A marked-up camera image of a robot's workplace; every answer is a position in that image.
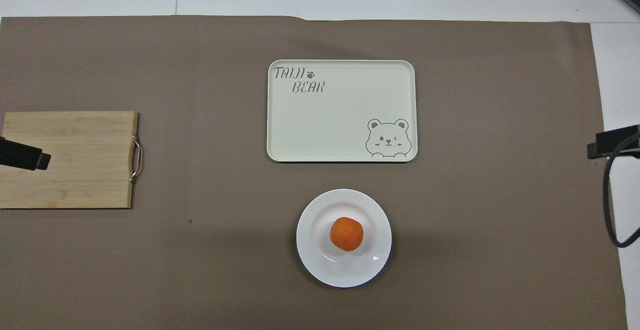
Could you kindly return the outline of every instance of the round plate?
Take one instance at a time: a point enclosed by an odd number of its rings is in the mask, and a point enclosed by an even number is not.
[[[352,218],[362,224],[362,244],[343,251],[329,239],[334,221]],[[302,212],[295,232],[297,253],[306,270],[321,282],[350,288],[373,279],[391,252],[391,226],[382,207],[354,189],[333,189],[314,198]]]

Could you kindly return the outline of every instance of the orange fruit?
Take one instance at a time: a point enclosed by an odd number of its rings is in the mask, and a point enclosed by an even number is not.
[[[349,217],[341,217],[334,221],[329,232],[333,245],[344,251],[358,249],[362,244],[363,235],[361,223]]]

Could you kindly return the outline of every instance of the bear face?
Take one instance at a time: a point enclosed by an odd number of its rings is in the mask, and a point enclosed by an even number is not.
[[[394,123],[372,118],[368,122],[366,150],[372,158],[406,158],[411,150],[407,129],[409,123],[404,118],[399,118]]]

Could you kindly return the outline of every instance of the brown tablecloth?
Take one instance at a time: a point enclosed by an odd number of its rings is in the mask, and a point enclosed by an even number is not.
[[[0,328],[621,329],[588,24],[291,17],[3,18],[0,114],[139,112],[125,210],[2,210]],[[277,163],[276,59],[402,59],[408,163]],[[313,121],[312,118],[300,121]],[[371,282],[322,284],[298,218],[331,189],[386,211]]]

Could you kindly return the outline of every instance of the wooden cutting board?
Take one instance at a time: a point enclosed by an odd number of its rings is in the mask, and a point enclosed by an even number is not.
[[[2,136],[51,155],[46,170],[0,166],[0,208],[130,208],[135,111],[8,112]]]

